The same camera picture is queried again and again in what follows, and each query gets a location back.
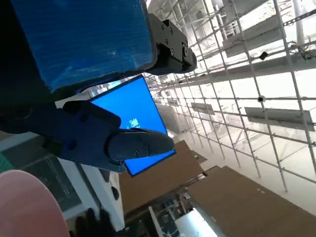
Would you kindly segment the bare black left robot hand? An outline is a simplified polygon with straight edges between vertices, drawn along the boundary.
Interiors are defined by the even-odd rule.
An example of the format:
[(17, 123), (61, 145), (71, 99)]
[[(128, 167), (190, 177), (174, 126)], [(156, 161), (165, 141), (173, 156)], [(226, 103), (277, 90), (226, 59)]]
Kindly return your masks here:
[(164, 126), (121, 126), (117, 111), (71, 97), (142, 73), (193, 71), (187, 37), (142, 0), (3, 0), (0, 129), (44, 138), (59, 158), (117, 173), (128, 159), (175, 151)]

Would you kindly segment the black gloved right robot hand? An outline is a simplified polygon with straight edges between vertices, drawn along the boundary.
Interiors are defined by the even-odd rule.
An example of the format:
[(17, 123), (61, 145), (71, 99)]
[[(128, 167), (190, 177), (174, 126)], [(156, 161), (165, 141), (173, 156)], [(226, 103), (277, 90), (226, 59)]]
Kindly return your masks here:
[(95, 212), (89, 208), (84, 216), (75, 219), (74, 230), (69, 231), (70, 237), (115, 237), (116, 231), (112, 225), (109, 213), (99, 210), (99, 219)]

